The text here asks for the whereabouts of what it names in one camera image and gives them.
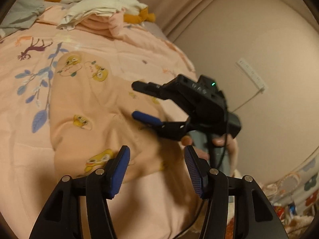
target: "silver screw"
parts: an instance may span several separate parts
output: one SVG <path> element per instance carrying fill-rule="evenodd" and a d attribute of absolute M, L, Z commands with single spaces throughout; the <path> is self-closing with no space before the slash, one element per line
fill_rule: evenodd
<path fill-rule="evenodd" d="M 66 175 L 62 177 L 63 182 L 68 182 L 70 180 L 70 176 Z"/>
<path fill-rule="evenodd" d="M 217 170 L 217 169 L 210 169 L 209 170 L 209 172 L 211 173 L 211 174 L 214 174 L 214 175 L 216 175 L 216 174 L 218 174 L 219 173 L 219 171 Z"/>
<path fill-rule="evenodd" d="M 97 174 L 97 175 L 102 175 L 103 173 L 104 173 L 104 169 L 97 169 L 96 171 L 95 171 L 95 173 Z"/>
<path fill-rule="evenodd" d="M 252 182 L 253 181 L 253 178 L 249 175 L 246 175 L 245 176 L 245 180 L 248 181 L 248 182 Z"/>

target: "garment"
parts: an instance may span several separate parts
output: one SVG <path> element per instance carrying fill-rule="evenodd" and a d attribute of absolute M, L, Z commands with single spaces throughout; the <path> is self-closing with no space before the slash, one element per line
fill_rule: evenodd
<path fill-rule="evenodd" d="M 134 92 L 113 76 L 109 62 L 84 52 L 63 55 L 56 67 L 50 102 L 50 135 L 56 178 L 86 175 L 130 148 L 124 182 L 183 161 L 177 142 L 158 138 L 135 121 L 139 110 L 165 121 L 157 99 Z"/>
<path fill-rule="evenodd" d="M 40 1 L 17 0 L 0 25 L 0 38 L 20 29 L 30 28 L 44 9 L 44 4 Z"/>

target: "ridged blue pad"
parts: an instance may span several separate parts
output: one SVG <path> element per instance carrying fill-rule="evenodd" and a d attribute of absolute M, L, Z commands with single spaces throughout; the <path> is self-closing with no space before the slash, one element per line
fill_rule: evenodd
<path fill-rule="evenodd" d="M 187 166 L 190 179 L 192 180 L 194 190 L 196 194 L 202 199 L 202 197 L 204 196 L 203 185 L 202 185 L 203 182 L 189 147 L 185 147 L 184 154 L 185 154 L 184 156 L 185 163 Z"/>
<path fill-rule="evenodd" d="M 140 111 L 134 111 L 132 113 L 132 117 L 135 120 L 138 120 L 142 123 L 146 123 L 153 126 L 162 126 L 163 122 L 154 116 L 148 115 L 146 113 L 140 112 Z"/>
<path fill-rule="evenodd" d="M 122 185 L 124 175 L 127 169 L 127 166 L 130 162 L 130 149 L 127 147 L 126 150 L 123 152 L 121 159 L 119 160 L 114 173 L 111 177 L 111 189 L 109 194 L 112 198 L 119 193 L 120 187 Z"/>

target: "bed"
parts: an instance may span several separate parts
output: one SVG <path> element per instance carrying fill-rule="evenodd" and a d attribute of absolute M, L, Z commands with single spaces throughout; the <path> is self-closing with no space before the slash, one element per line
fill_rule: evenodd
<path fill-rule="evenodd" d="M 78 29 L 63 31 L 42 21 L 0 41 L 0 212 L 18 238 L 29 237 L 56 185 L 49 111 L 60 57 L 82 51 L 117 58 L 118 64 L 110 65 L 112 74 L 126 81 L 165 83 L 179 73 L 196 77 L 192 64 L 156 25 L 126 24 L 123 31 L 126 41 Z M 136 41 L 130 35 L 140 39 Z M 138 67 L 127 63 L 130 58 L 139 60 Z M 173 103 L 159 103 L 171 119 L 186 119 Z M 172 238 L 187 226 L 200 202 L 185 174 L 181 163 L 123 184 L 117 197 L 108 203 L 118 237 Z M 85 201 L 82 210 L 85 220 Z M 89 238 L 85 221 L 83 233 Z"/>

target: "wall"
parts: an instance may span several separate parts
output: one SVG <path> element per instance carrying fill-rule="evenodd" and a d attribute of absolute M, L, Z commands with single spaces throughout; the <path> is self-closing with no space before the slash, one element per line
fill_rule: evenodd
<path fill-rule="evenodd" d="M 281 0 L 214 0 L 175 41 L 242 120 L 238 169 L 269 183 L 319 144 L 319 35 Z M 266 82 L 263 94 L 235 62 Z"/>

